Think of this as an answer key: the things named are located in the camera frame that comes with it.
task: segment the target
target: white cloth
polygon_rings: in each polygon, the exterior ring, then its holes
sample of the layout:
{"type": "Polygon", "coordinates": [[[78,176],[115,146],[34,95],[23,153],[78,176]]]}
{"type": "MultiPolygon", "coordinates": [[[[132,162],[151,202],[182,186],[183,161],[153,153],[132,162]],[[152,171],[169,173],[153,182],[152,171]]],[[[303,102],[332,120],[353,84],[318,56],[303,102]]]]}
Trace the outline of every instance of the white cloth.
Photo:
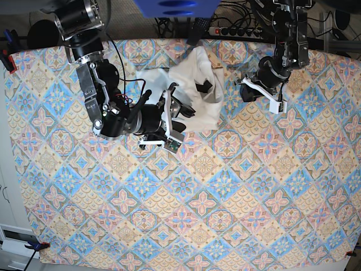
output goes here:
{"type": "Polygon", "coordinates": [[[194,48],[185,60],[171,67],[168,73],[164,69],[148,69],[137,72],[137,78],[145,79],[145,89],[152,90],[147,102],[149,104],[157,103],[163,90],[168,89],[172,82],[179,85],[173,94],[174,97],[196,111],[195,116],[189,119],[182,114],[174,119],[187,127],[185,132],[218,129],[224,100],[224,71],[223,68],[212,70],[204,47],[194,48]],[[203,85],[206,80],[212,87],[207,94],[198,92],[196,84],[203,85]]]}

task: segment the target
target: floral tile pattern fabric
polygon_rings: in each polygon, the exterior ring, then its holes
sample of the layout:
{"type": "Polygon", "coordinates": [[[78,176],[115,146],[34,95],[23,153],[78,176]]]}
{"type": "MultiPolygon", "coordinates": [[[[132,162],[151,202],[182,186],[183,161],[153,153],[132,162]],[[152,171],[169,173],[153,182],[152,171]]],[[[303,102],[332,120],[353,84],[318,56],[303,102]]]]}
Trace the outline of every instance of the floral tile pattern fabric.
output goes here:
{"type": "MultiPolygon", "coordinates": [[[[96,138],[63,48],[5,72],[14,161],[41,261],[111,270],[275,270],[340,261],[361,233],[361,63],[311,51],[287,114],[243,103],[233,81],[272,46],[203,41],[223,68],[218,131],[176,155],[96,138]]],[[[128,79],[190,52],[184,40],[117,41],[128,79]]],[[[107,58],[121,73],[112,46],[107,58]]],[[[127,84],[137,100],[137,84],[127,84]]]]}

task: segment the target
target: table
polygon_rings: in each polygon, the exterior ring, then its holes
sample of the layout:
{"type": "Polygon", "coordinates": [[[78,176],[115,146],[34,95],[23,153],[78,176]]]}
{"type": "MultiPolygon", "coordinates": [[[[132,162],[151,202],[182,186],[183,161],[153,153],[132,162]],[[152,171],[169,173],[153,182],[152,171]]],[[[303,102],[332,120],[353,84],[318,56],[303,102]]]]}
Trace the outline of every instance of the table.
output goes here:
{"type": "MultiPolygon", "coordinates": [[[[184,40],[116,41],[127,78],[171,67],[184,40]]],[[[360,62],[311,51],[288,113],[243,103],[234,81],[272,55],[261,43],[203,41],[224,68],[218,131],[176,155],[96,138],[64,48],[14,55],[8,124],[24,206],[51,247],[43,263],[113,270],[275,270],[340,261],[361,233],[360,62]]],[[[119,58],[106,57],[120,74],[119,58]]],[[[136,83],[127,84],[137,100],[136,83]]]]}

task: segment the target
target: blue object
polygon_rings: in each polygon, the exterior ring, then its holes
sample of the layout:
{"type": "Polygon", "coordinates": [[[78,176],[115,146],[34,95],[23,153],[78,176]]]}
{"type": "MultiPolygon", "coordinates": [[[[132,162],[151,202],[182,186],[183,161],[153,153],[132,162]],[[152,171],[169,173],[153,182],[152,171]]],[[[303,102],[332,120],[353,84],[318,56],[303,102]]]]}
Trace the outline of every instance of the blue object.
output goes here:
{"type": "Polygon", "coordinates": [[[134,0],[146,18],[210,18],[221,0],[134,0]]]}

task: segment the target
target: power strip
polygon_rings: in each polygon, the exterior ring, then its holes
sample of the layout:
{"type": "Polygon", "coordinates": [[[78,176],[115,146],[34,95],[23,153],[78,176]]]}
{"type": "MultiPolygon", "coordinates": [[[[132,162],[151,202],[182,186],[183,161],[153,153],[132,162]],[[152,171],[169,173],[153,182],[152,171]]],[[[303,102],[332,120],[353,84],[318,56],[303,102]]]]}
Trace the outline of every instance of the power strip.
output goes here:
{"type": "Polygon", "coordinates": [[[244,37],[257,40],[269,38],[269,35],[262,28],[210,27],[208,33],[213,37],[244,37]]]}

